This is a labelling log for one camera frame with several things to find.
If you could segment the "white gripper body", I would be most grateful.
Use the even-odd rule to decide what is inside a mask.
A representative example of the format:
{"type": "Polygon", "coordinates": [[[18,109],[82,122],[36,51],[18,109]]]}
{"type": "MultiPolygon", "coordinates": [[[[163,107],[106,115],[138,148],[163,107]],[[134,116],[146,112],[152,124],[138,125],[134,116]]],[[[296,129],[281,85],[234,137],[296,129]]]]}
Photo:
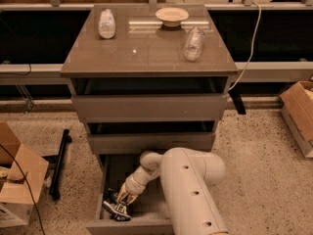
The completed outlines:
{"type": "Polygon", "coordinates": [[[129,195],[141,195],[145,188],[146,186],[138,182],[133,175],[129,175],[125,180],[125,189],[129,195]]]}

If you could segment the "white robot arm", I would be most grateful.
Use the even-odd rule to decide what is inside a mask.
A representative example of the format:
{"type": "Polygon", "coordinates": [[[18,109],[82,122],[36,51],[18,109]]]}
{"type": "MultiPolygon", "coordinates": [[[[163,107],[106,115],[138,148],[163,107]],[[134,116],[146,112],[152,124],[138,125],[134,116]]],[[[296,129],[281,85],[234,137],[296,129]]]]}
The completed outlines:
{"type": "Polygon", "coordinates": [[[181,147],[164,154],[146,151],[117,199],[132,204],[150,181],[159,178],[175,235],[227,235],[208,190],[222,181],[225,173],[224,162],[211,153],[181,147]]]}

